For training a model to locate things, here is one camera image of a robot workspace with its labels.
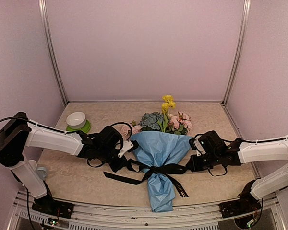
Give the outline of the yellow fake flower stem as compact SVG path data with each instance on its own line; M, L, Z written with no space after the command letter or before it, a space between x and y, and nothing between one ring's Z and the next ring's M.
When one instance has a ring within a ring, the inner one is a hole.
M161 132L165 132L169 121L169 110L174 109L176 107L176 103L174 102L174 98L172 95L163 95L162 99L164 102L161 105L161 112L163 115Z

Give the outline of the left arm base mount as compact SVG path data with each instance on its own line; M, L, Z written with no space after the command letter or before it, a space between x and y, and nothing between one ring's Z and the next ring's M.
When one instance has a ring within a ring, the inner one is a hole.
M59 218L70 219L74 209L74 204L53 199L34 200L32 210Z

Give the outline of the blue fake flower bunch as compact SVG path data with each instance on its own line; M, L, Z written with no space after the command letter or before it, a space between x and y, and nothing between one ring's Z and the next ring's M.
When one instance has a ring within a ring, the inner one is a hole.
M145 113L139 125L142 131L160 131L163 122L163 115L159 112Z

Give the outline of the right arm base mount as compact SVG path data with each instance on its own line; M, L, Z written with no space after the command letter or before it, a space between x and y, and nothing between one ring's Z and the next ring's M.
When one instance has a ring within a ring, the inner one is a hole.
M262 202L255 199L237 199L233 201L222 202L219 204L222 218L239 216L260 210Z

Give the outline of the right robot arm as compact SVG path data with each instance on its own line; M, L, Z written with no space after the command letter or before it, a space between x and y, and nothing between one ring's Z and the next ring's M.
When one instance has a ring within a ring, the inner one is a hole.
M288 187L288 135L275 139L251 141L237 138L229 141L212 130L191 138L189 144L196 151L186 165L191 172L209 171L218 165L226 169L258 161L287 161L269 175L247 183L236 202L236 209L241 213L253 207L255 200Z

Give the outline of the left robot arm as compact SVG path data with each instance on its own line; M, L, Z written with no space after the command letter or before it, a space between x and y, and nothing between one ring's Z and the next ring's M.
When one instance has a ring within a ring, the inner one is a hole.
M6 124L0 130L0 164L10 169L47 213L53 213L58 203L52 198L46 182L24 156L26 147L64 152L88 161L98 159L117 172L124 166L125 153L135 146L112 125L93 134L80 130L69 132L30 120L24 112L3 118L0 120L2 122Z

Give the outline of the black printed ribbon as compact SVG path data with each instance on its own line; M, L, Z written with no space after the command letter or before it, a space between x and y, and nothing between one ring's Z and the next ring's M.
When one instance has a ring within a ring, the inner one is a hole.
M139 185L142 182L148 180L153 174L161 174L161 175L166 176L172 182L172 184L174 185L174 187L176 188L176 190L178 191L181 197L188 197L188 194L183 188L183 186L175 178L170 176L171 174L173 175L184 174L188 170L187 167L174 164L174 163L170 163L170 164L166 164L162 166L148 166L144 163L141 163L133 159L127 160L126 163L127 164L125 166L127 167L129 171L136 172L136 170L132 167L133 164L139 166L139 170L147 169L148 171L144 174L142 180L136 180L133 178L119 176L119 175L112 174L109 172L104 172L105 177L116 180L116 181L128 183L128 184Z

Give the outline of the blue wrapping paper sheet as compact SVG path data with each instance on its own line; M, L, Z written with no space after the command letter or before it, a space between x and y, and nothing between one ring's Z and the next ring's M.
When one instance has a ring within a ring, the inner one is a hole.
M148 166L178 164L188 153L190 136L158 131L143 131L131 137L139 147L135 149L136 160ZM164 175L153 174L147 180L148 194L153 212L173 210L177 192L172 182Z

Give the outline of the pale pink fake flower stem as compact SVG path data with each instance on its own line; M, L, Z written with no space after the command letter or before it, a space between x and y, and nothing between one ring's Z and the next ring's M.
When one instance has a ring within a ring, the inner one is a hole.
M169 114L166 132L177 135L187 135L192 128L191 118L186 113Z

